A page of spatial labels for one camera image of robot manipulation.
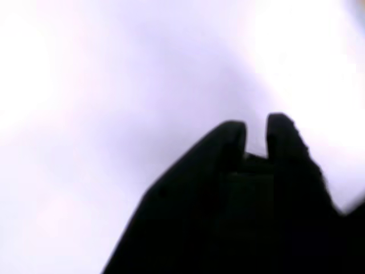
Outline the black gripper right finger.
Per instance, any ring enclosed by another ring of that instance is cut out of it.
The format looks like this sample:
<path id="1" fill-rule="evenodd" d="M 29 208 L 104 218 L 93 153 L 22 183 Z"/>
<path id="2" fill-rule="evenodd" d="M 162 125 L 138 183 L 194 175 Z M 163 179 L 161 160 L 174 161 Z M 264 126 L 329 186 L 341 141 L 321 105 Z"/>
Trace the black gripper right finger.
<path id="1" fill-rule="evenodd" d="M 266 124 L 274 171 L 278 273 L 357 273 L 348 219 L 335 209 L 320 167 L 294 122 L 272 113 Z"/>

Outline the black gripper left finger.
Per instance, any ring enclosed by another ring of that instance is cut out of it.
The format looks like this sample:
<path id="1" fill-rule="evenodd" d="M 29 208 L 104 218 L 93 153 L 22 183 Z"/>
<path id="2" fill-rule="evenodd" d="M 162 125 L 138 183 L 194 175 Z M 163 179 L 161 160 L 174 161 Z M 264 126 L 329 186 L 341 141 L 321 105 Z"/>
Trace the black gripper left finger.
<path id="1" fill-rule="evenodd" d="M 208 132 L 143 195 L 104 273 L 187 273 L 199 267 L 221 189 L 238 169 L 246 125 L 225 121 Z"/>

